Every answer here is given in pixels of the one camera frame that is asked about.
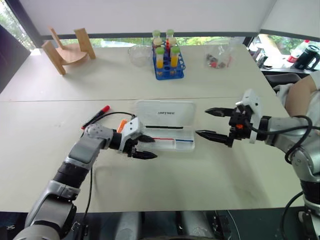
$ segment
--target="test tube rack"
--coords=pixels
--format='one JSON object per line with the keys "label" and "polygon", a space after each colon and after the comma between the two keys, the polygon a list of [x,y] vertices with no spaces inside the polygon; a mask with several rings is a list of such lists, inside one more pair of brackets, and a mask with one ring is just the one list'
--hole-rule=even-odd
{"label": "test tube rack", "polygon": [[186,69],[186,65],[184,59],[182,58],[181,52],[179,53],[178,57],[178,65],[177,67],[171,67],[170,62],[170,54],[166,47],[164,47],[164,55],[163,55],[163,68],[157,68],[156,63],[156,54],[155,54],[155,47],[152,44],[152,51],[153,51],[153,66],[154,66],[154,74],[157,80],[169,80],[169,79],[182,79],[184,75],[184,70]]}

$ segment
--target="clear plastic box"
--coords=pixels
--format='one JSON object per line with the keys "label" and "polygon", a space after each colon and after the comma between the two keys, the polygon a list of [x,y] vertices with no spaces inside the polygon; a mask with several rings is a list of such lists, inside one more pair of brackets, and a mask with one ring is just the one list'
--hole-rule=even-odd
{"label": "clear plastic box", "polygon": [[155,140],[139,142],[139,150],[190,152],[195,148],[196,105],[192,101],[140,100],[135,107],[143,134]]}

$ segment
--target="person's arm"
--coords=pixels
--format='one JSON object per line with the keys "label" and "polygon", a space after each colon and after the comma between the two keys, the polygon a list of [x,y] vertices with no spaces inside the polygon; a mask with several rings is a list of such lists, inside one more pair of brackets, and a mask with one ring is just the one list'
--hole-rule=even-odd
{"label": "person's arm", "polygon": [[311,94],[317,90],[315,82],[313,76],[308,75],[290,88],[285,101],[285,109],[290,116],[307,114]]}

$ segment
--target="yellow liquid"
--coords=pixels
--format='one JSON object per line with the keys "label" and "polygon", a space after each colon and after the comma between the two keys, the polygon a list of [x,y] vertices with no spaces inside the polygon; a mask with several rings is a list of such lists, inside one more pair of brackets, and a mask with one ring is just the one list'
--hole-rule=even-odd
{"label": "yellow liquid", "polygon": [[175,68],[178,66],[178,56],[171,56],[171,67]]}
{"label": "yellow liquid", "polygon": [[156,68],[162,69],[164,67],[164,61],[156,61]]}

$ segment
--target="person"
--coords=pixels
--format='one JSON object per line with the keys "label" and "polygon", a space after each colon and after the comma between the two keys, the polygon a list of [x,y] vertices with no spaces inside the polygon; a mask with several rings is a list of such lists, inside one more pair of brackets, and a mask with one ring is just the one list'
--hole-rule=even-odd
{"label": "person", "polygon": [[275,89],[279,90],[277,96],[291,117],[305,115],[314,126],[320,127],[320,71]]}

